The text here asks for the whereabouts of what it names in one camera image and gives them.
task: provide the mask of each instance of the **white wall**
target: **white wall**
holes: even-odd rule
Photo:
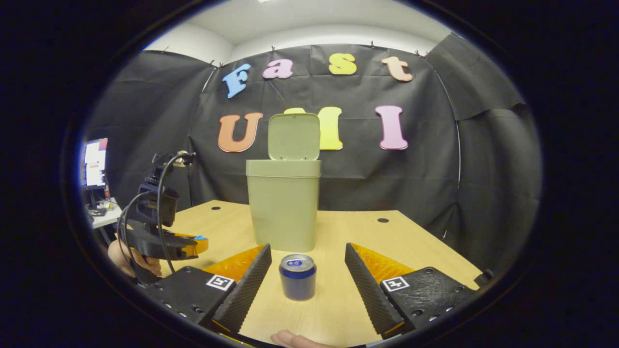
[[[395,48],[421,55],[431,51],[438,43],[394,30],[362,25],[317,25],[276,32],[242,43],[230,53],[226,63],[275,49],[328,43],[355,43]]]
[[[208,63],[214,59],[213,64],[219,65],[219,62],[228,62],[233,45],[214,32],[185,23],[170,30],[144,49],[163,51],[166,47],[166,52],[184,54]]]

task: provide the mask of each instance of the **black fabric backdrop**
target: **black fabric backdrop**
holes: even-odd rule
[[[334,76],[329,56],[350,53],[357,72]],[[380,60],[407,61],[414,79],[395,80]],[[275,59],[293,76],[265,80]],[[228,99],[222,78],[249,63],[244,91]],[[380,105],[397,105],[406,150],[383,150]],[[111,193],[121,206],[137,192],[154,152],[197,153],[188,174],[167,184],[179,210],[220,199],[248,203],[245,160],[268,159],[269,118],[287,108],[339,107],[341,150],[322,150],[322,210],[397,209],[480,268],[503,268],[522,245],[539,200],[539,145],[530,114],[487,58],[451,35],[427,58],[389,48],[313,45],[258,54],[221,69],[174,53],[142,52],[120,72],[93,113],[87,137],[108,137]],[[219,119],[260,112],[254,144],[228,153]]]

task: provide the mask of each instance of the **ceiling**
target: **ceiling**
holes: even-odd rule
[[[189,23],[215,32],[233,45],[291,28],[321,24],[367,25],[441,41],[450,30],[393,0],[228,0]]]

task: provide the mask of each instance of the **monitor screen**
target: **monitor screen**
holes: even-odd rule
[[[105,187],[105,150],[108,139],[91,140],[86,143],[84,150],[84,185],[86,188]]]

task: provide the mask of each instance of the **computer monitor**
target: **computer monitor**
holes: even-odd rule
[[[86,142],[82,161],[82,185],[90,191],[90,207],[94,209],[95,200],[93,191],[105,189],[105,154],[108,139],[96,139]]]

